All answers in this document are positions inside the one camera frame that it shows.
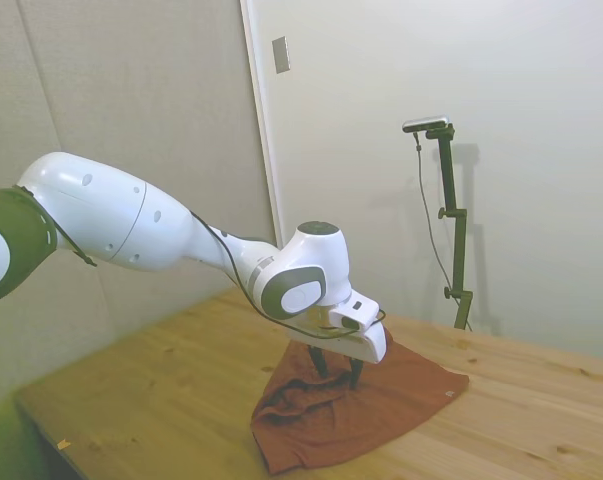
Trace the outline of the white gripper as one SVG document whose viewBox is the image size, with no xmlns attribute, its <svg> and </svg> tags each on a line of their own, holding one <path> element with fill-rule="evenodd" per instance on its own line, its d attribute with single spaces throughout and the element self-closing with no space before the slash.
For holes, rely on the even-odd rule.
<svg viewBox="0 0 603 480">
<path fill-rule="evenodd" d="M 385 313 L 377 304 L 371 308 L 363 305 L 358 310 L 333 308 L 327 311 L 335 321 L 329 327 L 320 326 L 318 308 L 312 308 L 305 316 L 294 319 L 292 339 L 310 345 L 308 353 L 320 377 L 329 374 L 324 351 L 349 357 L 349 389 L 355 390 L 364 362 L 377 364 L 385 356 L 387 345 L 382 319 Z"/>
</svg>

